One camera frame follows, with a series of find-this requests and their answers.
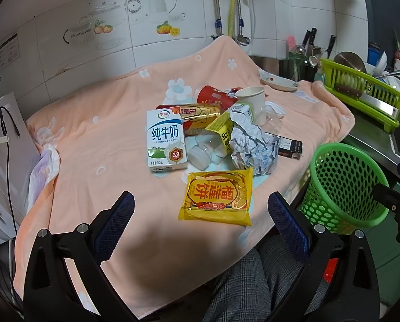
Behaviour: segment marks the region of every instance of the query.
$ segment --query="knife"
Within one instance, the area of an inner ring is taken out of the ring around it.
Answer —
[[[333,50],[333,47],[334,47],[334,43],[335,43],[335,42],[336,42],[336,36],[332,35],[332,36],[330,37],[330,43],[328,44],[328,48],[327,48],[327,50],[326,50],[326,52],[327,52],[327,59],[330,58],[330,54],[331,54],[331,52],[332,52],[332,50]]]
[[[306,51],[306,57],[310,57],[313,55],[313,46],[314,46],[314,42],[315,42],[315,36],[317,35],[317,29],[316,28],[312,28],[312,30],[310,31],[310,37],[309,37],[309,45],[307,46],[307,51]]]
[[[345,94],[347,96],[355,97],[359,101],[363,102],[364,104],[367,104],[368,106],[371,106],[380,112],[391,116],[392,118],[397,118],[398,116],[398,109],[394,108],[392,105],[383,102],[382,100],[379,100],[377,98],[374,98],[366,93],[363,93],[359,90],[356,90],[355,88],[351,88],[345,85],[341,85],[340,83],[336,83],[334,85],[334,89],[342,94]]]
[[[306,48],[306,44],[309,41],[309,38],[310,38],[310,30],[307,30],[306,35],[304,36],[304,39],[303,39],[303,43],[301,44],[303,46],[303,48]]]

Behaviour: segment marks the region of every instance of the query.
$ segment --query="gray pants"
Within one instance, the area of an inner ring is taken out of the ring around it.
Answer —
[[[223,272],[214,287],[203,322],[263,322],[284,297],[302,264],[281,236],[271,236]],[[323,280],[307,310],[316,310],[327,291]]]

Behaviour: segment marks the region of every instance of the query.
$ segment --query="cleaver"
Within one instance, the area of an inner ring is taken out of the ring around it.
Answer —
[[[374,98],[366,93],[363,93],[359,90],[356,90],[355,88],[348,87],[345,85],[341,85],[340,83],[336,83],[334,85],[334,89],[342,94],[345,94],[350,97],[357,98],[360,102],[363,102],[364,104],[367,104],[368,106],[371,106],[383,114],[386,114],[393,119],[396,119],[398,116],[398,109],[394,108],[392,105],[383,102],[382,100],[379,100],[377,98]]]

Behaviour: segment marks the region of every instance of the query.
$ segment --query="dish rack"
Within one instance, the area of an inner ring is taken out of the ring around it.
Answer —
[[[364,112],[376,121],[382,123],[383,130],[387,133],[391,133],[395,128],[400,126],[398,122],[398,114],[400,113],[400,91],[358,70],[337,64],[328,59],[321,59],[320,61],[325,76],[324,86],[329,92],[333,93],[342,102]],[[334,87],[336,83],[354,88],[382,100],[398,109],[398,114],[393,118],[377,110],[375,107],[359,101],[357,98],[337,92]]]

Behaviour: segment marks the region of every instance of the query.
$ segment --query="green waste basket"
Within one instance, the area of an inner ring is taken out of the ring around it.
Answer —
[[[373,186],[388,186],[378,164],[350,145],[321,145],[310,162],[310,184],[300,210],[313,224],[335,233],[381,223],[388,209],[371,196]]]

